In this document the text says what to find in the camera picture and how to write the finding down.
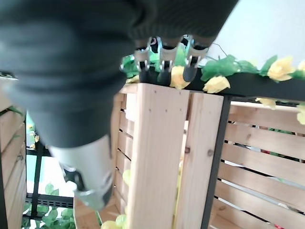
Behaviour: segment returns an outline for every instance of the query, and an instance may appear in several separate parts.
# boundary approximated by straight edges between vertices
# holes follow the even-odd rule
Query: yellow artificial rose
[[[300,62],[299,66],[298,66],[298,70],[305,71],[305,61]]]
[[[297,108],[299,108],[300,113],[296,115],[296,118],[300,124],[305,125],[305,105],[298,105]]]
[[[184,67],[182,67],[182,66],[173,67],[170,87],[174,87],[177,89],[183,89],[191,83],[191,82],[186,82],[183,79],[183,71],[184,71]]]
[[[205,83],[203,90],[207,93],[218,93],[225,88],[230,88],[230,83],[223,76],[216,76]]]
[[[121,227],[117,226],[115,221],[106,221],[102,224],[101,229],[121,229]]]
[[[139,75],[134,76],[133,78],[127,79],[126,83],[139,83],[140,77]]]
[[[130,184],[130,169],[123,172],[123,181],[129,186]]]
[[[291,56],[279,59],[271,65],[267,75],[269,76],[269,78],[277,81],[290,80],[291,76],[288,74],[293,73],[295,71],[294,67],[291,66],[291,63]]]
[[[276,103],[274,99],[264,99],[264,98],[256,98],[255,101],[259,101],[264,106],[270,107],[272,110],[275,110]]]

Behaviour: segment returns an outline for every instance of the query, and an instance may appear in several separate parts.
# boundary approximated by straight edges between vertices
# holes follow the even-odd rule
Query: black metal frame
[[[216,181],[217,181],[217,175],[218,175],[218,168],[221,160],[221,152],[224,145],[224,134],[225,129],[228,122],[228,116],[230,111],[230,103],[231,103],[231,97],[225,96],[223,101],[223,106],[220,114],[220,121],[218,125],[218,132],[217,132],[217,138],[215,143],[215,149],[214,149],[214,157],[212,161],[212,168],[210,173],[210,179],[209,179],[209,186],[206,194],[205,199],[205,206],[203,211],[203,217],[201,222],[201,229],[207,229],[209,227],[209,220],[211,216],[211,210],[213,205],[213,199],[214,199],[214,193],[215,193],[215,187],[216,187]]]

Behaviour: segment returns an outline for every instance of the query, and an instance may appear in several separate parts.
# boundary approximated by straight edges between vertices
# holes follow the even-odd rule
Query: light wood plank
[[[118,148],[130,159],[132,159],[133,139],[123,132],[119,132]]]
[[[213,206],[217,215],[245,229],[274,229],[274,226],[267,224],[249,214],[237,210],[218,199],[214,199]]]
[[[221,181],[217,181],[215,195],[285,229],[302,228],[305,224],[305,216],[252,196]]]
[[[23,167],[23,173],[18,185],[18,189],[15,195],[15,199],[12,208],[9,213],[7,213],[8,228],[9,229],[19,229],[21,228],[21,220],[23,213],[23,205],[26,198],[26,182],[25,182],[25,166]]]
[[[117,191],[117,189],[114,189],[114,196],[115,196],[115,205],[119,211],[120,214],[126,214],[125,213],[125,208],[127,206],[127,203],[125,200],[122,198],[120,193]]]
[[[296,161],[230,144],[224,144],[222,159],[305,186],[305,164]]]
[[[115,167],[116,167],[116,156],[119,142],[119,126],[120,126],[120,112],[122,106],[122,100],[124,99],[123,94],[116,94],[113,102],[113,109],[111,115],[111,156],[112,156],[112,174],[113,183],[115,181]]]
[[[100,229],[95,211],[74,198],[73,213],[76,229]]]
[[[16,132],[16,138],[12,139],[9,145],[6,147],[2,153],[2,176],[3,176],[3,185],[6,187],[9,180],[10,174],[14,168],[17,156],[20,153],[22,144],[24,143],[25,137],[25,126],[21,124],[18,131]]]
[[[16,79],[0,77],[0,112],[12,105],[11,101],[7,98],[6,94],[4,93],[3,87],[15,81]]]
[[[120,173],[131,168],[131,161],[126,157],[120,150],[117,151],[116,167],[119,169]]]
[[[125,84],[124,87],[120,90],[120,93],[122,94],[136,94],[138,91],[138,84],[137,83],[131,83],[131,84]]]
[[[183,160],[175,229],[201,226],[213,161],[209,151],[215,148],[222,104],[222,96],[193,94],[186,139],[190,153],[185,154]]]
[[[283,173],[289,172],[285,168],[282,168],[282,170]],[[305,190],[222,162],[220,163],[218,177],[277,199],[280,203],[305,211]]]
[[[229,113],[230,121],[305,134],[305,126],[301,125],[296,119],[298,109],[295,107],[283,110],[277,106],[276,110],[271,110],[259,106],[247,107],[244,105],[244,103],[231,105]]]
[[[130,136],[133,136],[134,122],[126,119],[125,112],[121,112],[120,129]]]
[[[188,100],[189,91],[138,84],[127,229],[172,228]]]
[[[115,182],[114,182],[114,184],[116,186],[116,190],[120,193],[120,195],[123,197],[123,199],[127,203],[129,187],[123,181],[122,174],[118,170],[116,170],[115,173],[116,173],[116,175],[115,175]]]
[[[279,154],[305,159],[305,137],[228,123],[225,139]]]
[[[18,184],[24,183],[25,174],[22,174],[24,168],[24,160],[19,160],[15,163],[10,179],[4,189],[5,208],[8,213],[11,212],[14,199],[18,195]]]
[[[231,223],[230,221],[227,221],[226,219],[220,216],[216,216],[209,229],[243,229],[243,228],[236,226],[235,224]]]
[[[24,121],[24,116],[19,113],[8,111],[0,116],[0,151],[3,152],[5,147],[9,144],[10,140]]]

